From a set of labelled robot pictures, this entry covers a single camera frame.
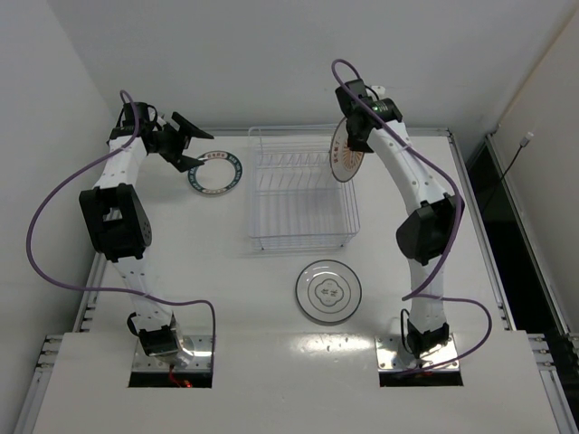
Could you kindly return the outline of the white plate quatrefoil emblem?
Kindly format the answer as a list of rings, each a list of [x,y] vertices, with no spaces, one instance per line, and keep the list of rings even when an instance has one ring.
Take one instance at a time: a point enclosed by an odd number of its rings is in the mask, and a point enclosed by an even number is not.
[[[343,262],[322,259],[308,264],[295,283],[295,298],[310,321],[336,326],[359,308],[363,291],[357,274]]]

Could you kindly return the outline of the green rimmed lettered plate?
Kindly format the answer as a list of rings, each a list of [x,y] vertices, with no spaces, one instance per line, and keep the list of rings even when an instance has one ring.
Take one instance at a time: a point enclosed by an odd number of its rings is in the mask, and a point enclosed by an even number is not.
[[[229,193],[242,180],[241,160],[222,150],[209,151],[199,156],[203,163],[187,173],[187,181],[199,194],[219,196]]]

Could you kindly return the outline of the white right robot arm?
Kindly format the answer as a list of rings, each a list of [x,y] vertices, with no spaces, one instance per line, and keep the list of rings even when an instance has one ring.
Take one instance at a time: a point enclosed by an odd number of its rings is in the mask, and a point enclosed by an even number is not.
[[[376,154],[403,198],[407,217],[395,238],[411,273],[405,345],[407,352],[420,357],[449,339],[443,271],[460,224],[462,199],[432,176],[391,99],[379,99],[361,79],[339,86],[336,95],[344,115],[337,129],[339,150]]]

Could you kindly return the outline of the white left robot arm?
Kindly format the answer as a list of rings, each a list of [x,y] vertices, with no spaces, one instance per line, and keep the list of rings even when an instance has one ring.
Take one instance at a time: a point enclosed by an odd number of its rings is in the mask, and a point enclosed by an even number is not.
[[[112,263],[126,286],[134,308],[128,319],[131,333],[146,356],[179,368],[193,361],[194,347],[180,330],[174,303],[164,299],[154,281],[147,255],[152,226],[136,183],[139,168],[150,154],[160,155],[180,173],[203,165],[203,159],[184,154],[194,138],[208,139],[210,134],[178,113],[165,121],[145,102],[124,104],[109,136],[103,173],[79,197],[93,247]]]

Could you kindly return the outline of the orange sunburst plate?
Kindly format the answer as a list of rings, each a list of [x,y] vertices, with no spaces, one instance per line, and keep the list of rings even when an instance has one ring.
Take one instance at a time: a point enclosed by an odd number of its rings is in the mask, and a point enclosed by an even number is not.
[[[351,150],[347,145],[346,119],[342,118],[331,138],[329,163],[332,175],[340,183],[349,182],[358,172],[364,153]]]

